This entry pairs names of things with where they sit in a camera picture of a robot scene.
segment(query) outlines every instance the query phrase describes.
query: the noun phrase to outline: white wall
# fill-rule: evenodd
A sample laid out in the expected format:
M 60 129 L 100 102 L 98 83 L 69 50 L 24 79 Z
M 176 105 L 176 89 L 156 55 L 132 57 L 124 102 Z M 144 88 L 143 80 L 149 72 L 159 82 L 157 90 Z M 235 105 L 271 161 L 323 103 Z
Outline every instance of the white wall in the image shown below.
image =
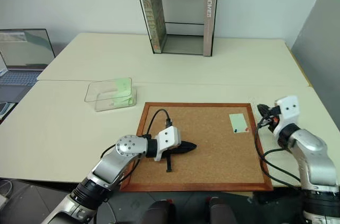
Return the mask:
M 216 36 L 295 42 L 315 0 L 218 0 Z M 53 43 L 79 32 L 145 34 L 138 0 L 0 0 L 0 28 L 47 28 Z
M 317 0 L 292 52 L 340 129 L 340 0 Z

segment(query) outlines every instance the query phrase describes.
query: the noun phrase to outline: floor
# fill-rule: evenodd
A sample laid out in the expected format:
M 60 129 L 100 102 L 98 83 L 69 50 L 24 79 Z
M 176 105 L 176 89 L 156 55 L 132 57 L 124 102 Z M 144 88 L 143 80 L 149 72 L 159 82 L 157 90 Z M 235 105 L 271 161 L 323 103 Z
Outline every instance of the floor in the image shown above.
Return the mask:
M 41 223 L 67 194 L 18 181 L 12 182 L 13 191 L 9 196 L 10 200 L 0 211 L 1 224 Z M 0 193 L 5 194 L 8 188 L 7 185 L 0 187 Z M 115 223 L 115 219 L 118 223 L 138 223 L 148 207 L 154 201 L 162 199 L 172 199 L 175 203 L 177 223 L 205 223 L 205 201 L 206 198 L 211 196 L 224 198 L 233 209 L 239 224 L 293 223 L 300 201 L 285 194 L 279 200 L 275 198 L 270 200 L 270 197 L 258 200 L 256 197 L 251 198 L 222 192 L 116 192 L 108 201 L 113 212 L 104 203 L 98 210 L 97 223 Z

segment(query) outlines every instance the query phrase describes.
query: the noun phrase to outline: laptop screen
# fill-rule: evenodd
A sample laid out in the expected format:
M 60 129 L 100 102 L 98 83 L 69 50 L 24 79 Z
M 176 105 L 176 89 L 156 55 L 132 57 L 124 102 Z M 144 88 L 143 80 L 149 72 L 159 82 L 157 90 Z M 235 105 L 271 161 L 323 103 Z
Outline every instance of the laptop screen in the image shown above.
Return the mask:
M 42 71 L 55 57 L 46 29 L 0 30 L 0 54 L 8 70 Z

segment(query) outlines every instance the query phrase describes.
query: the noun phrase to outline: book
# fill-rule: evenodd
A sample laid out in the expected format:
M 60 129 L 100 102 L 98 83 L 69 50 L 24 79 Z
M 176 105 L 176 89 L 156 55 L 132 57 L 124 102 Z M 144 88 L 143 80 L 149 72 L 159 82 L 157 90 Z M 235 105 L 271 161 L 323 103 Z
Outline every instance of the book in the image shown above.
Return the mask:
M 203 56 L 211 56 L 215 29 L 216 0 L 205 0 Z
M 166 42 L 166 27 L 162 0 L 143 0 L 151 43 L 155 53 L 162 53 Z

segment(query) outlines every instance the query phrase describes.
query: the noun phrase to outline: laptop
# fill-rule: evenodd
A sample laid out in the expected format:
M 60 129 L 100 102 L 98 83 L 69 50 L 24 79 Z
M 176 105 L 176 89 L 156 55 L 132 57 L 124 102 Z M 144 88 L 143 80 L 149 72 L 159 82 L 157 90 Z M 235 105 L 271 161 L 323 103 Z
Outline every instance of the laptop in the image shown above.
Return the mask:
M 46 29 L 0 30 L 0 102 L 18 103 L 55 58 Z

